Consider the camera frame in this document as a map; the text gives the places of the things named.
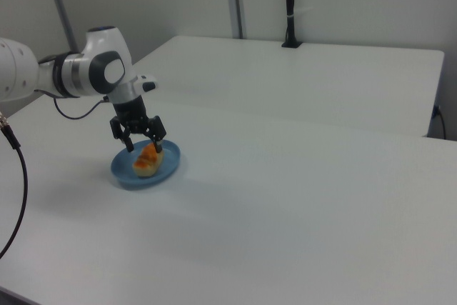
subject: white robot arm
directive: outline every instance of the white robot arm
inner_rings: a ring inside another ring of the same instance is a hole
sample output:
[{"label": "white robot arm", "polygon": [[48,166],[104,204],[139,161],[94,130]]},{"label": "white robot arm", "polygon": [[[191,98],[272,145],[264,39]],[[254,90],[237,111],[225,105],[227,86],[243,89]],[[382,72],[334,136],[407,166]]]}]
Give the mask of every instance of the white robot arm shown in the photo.
[{"label": "white robot arm", "polygon": [[114,138],[132,151],[130,133],[144,134],[160,151],[165,129],[158,116],[147,117],[141,98],[156,88],[155,78],[136,75],[129,49],[116,27],[91,29],[86,40],[81,53],[48,56],[37,62],[29,47],[0,38],[0,101],[24,98],[35,91],[53,98],[107,95],[116,111],[110,122]]}]

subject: white table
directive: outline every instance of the white table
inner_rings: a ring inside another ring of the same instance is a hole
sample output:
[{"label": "white table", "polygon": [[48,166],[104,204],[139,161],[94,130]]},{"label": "white table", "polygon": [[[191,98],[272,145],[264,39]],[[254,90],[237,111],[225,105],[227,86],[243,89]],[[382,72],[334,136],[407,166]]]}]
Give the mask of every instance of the white table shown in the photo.
[{"label": "white table", "polygon": [[[110,175],[110,104],[73,122],[43,96],[10,118],[31,188],[2,287],[49,305],[454,302],[453,142],[197,106],[165,85],[144,99],[181,165],[142,191]],[[3,246],[21,174],[6,139],[0,156]]]},{"label": "white table", "polygon": [[424,136],[443,53],[177,36],[146,59],[158,100]]}]

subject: black wire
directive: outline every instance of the black wire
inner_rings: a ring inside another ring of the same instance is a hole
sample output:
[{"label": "black wire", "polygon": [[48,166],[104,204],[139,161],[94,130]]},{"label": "black wire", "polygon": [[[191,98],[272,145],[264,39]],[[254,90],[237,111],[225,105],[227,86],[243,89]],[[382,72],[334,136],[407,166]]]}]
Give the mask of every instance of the black wire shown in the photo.
[{"label": "black wire", "polygon": [[8,242],[6,243],[6,246],[0,252],[0,259],[6,253],[9,246],[11,246],[11,243],[13,243],[14,237],[16,237],[17,231],[19,230],[19,227],[21,226],[22,219],[24,217],[24,212],[26,211],[27,193],[29,190],[29,178],[27,176],[27,167],[26,167],[26,162],[24,161],[24,156],[22,155],[22,151],[19,147],[16,148],[15,150],[17,151],[17,154],[19,155],[19,159],[21,160],[22,174],[24,175],[24,196],[22,197],[21,212],[19,213],[19,218],[17,219],[17,223],[16,223],[16,226],[14,227],[13,234],[9,238]]},{"label": "black wire", "polygon": [[444,125],[444,117],[443,117],[443,114],[441,113],[441,111],[438,112],[438,115],[440,116],[441,124],[443,125],[443,138],[446,139],[446,127]]},{"label": "black wire", "polygon": [[62,115],[64,116],[65,118],[67,119],[71,119],[73,121],[76,121],[78,119],[83,119],[84,117],[87,117],[93,110],[95,110],[95,108],[102,104],[102,103],[106,103],[107,101],[105,99],[102,99],[100,100],[97,104],[94,105],[94,107],[92,107],[92,109],[89,110],[89,112],[87,112],[86,114],[83,114],[82,116],[79,116],[79,117],[70,117],[70,116],[67,116],[64,112],[62,112],[62,110],[60,110],[59,108],[59,105],[57,105],[57,99],[54,98],[54,106],[56,107],[57,111]]}]

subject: black pole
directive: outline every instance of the black pole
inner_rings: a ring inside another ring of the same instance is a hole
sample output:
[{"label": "black pole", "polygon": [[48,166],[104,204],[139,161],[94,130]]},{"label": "black pole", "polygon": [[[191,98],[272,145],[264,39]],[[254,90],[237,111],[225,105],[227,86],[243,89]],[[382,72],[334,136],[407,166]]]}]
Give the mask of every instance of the black pole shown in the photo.
[{"label": "black pole", "polygon": [[301,42],[295,37],[295,21],[293,18],[293,5],[295,0],[286,0],[287,7],[287,32],[286,41],[283,43],[284,48],[298,48]]}]

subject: food item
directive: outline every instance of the food item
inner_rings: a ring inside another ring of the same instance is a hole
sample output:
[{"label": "food item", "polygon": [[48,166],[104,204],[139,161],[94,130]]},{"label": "food item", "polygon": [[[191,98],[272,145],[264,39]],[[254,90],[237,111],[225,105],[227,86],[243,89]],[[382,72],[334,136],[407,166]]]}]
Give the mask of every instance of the food item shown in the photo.
[{"label": "food item", "polygon": [[140,156],[134,162],[133,168],[138,176],[153,176],[159,169],[164,159],[164,150],[156,152],[154,143],[150,143],[143,148]]}]

